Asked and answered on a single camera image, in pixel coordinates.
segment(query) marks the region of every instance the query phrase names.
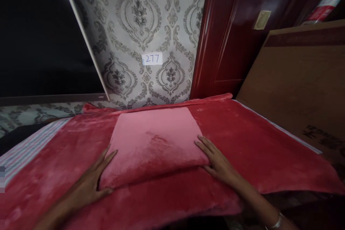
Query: striped sheet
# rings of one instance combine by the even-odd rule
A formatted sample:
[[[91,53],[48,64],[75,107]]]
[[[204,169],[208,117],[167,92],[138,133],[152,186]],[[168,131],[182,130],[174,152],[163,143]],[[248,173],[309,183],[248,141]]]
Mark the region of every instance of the striped sheet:
[[[5,166],[5,187],[70,119],[60,119],[46,125],[0,157],[0,166]]]
[[[269,119],[265,118],[264,116],[261,116],[260,114],[258,114],[256,111],[253,111],[252,109],[248,108],[247,106],[245,106],[244,104],[240,103],[237,100],[233,100],[235,102],[238,102],[240,105],[242,105],[243,107],[245,107],[246,109],[254,112],[255,114],[259,115],[261,118],[265,119],[266,121],[268,121],[269,123],[271,123],[274,127],[276,127],[277,129],[279,129],[280,131],[283,131],[285,134],[289,135],[290,137],[292,137],[294,140],[296,140],[297,142],[301,143],[302,145],[308,147],[309,149],[313,150],[315,153],[322,154],[322,151],[320,151],[319,149],[313,147],[312,145],[309,145],[307,142],[303,141],[302,139],[296,137],[295,135],[291,134],[289,131],[283,129],[282,127],[278,126],[277,124],[275,124],[274,122],[270,121]]]

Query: cardboard box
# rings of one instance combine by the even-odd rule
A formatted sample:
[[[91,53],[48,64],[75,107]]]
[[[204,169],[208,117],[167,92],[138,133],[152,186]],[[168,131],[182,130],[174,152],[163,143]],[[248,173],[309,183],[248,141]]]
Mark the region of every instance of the cardboard box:
[[[345,165],[345,20],[271,31],[236,100]]]

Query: silver bangle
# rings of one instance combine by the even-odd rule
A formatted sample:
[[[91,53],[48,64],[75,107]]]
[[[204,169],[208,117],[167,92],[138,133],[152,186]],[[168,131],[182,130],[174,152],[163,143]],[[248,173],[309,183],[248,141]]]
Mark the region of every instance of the silver bangle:
[[[271,226],[270,229],[277,229],[280,227],[281,225],[281,222],[283,221],[283,214],[282,213],[279,213],[279,219],[278,219],[278,222],[274,225],[274,226]]]

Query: fire extinguisher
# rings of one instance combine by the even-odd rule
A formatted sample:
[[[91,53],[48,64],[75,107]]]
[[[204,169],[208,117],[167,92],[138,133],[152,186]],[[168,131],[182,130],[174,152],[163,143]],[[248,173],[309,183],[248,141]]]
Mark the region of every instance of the fire extinguisher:
[[[339,2],[340,0],[321,0],[318,6],[312,11],[306,21],[302,23],[302,25],[322,22],[332,12],[332,10],[337,6]]]

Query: number label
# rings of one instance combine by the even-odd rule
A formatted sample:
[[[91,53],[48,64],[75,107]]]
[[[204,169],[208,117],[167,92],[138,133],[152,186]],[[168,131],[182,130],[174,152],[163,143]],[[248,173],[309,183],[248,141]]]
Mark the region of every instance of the number label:
[[[151,52],[141,55],[143,59],[143,65],[162,65],[163,64],[163,53],[162,52]]]

